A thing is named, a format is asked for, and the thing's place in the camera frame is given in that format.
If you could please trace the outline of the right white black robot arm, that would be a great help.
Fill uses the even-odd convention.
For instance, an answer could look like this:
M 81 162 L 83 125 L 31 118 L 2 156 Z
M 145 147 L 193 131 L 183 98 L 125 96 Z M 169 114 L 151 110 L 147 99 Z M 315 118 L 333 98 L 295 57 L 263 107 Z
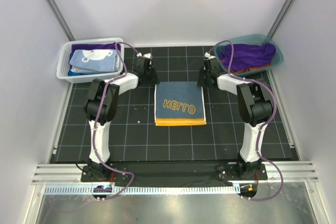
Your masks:
M 261 170 L 261 146 L 265 129 L 277 110 L 272 91 L 262 80 L 252 80 L 225 73 L 214 56 L 204 57 L 197 84 L 237 96 L 239 115 L 244 122 L 243 145 L 232 170 L 234 176 L 252 179 Z

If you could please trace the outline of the light blue white towel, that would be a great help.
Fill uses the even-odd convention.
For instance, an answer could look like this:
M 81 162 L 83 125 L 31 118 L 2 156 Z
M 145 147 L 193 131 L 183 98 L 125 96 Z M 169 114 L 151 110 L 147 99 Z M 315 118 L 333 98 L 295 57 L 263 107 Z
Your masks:
M 120 70 L 120 59 L 114 49 L 75 50 L 70 61 L 74 73 L 108 73 Z

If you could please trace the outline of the yellow purple patterned towel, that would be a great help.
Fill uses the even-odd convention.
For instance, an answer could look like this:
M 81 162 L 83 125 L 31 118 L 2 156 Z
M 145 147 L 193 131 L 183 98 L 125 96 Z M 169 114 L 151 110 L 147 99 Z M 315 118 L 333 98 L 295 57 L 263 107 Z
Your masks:
M 196 82 L 161 82 L 154 90 L 156 126 L 206 125 L 203 88 Z

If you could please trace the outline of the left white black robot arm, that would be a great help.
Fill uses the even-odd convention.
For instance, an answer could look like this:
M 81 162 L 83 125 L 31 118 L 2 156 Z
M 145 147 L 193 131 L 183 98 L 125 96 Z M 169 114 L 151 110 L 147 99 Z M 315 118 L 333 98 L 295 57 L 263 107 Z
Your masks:
M 84 112 L 90 125 L 91 151 L 82 169 L 82 182 L 106 182 L 116 170 L 109 166 L 110 125 L 117 113 L 119 95 L 142 85 L 158 84 L 152 54 L 137 54 L 133 70 L 106 80 L 94 79 L 90 85 Z

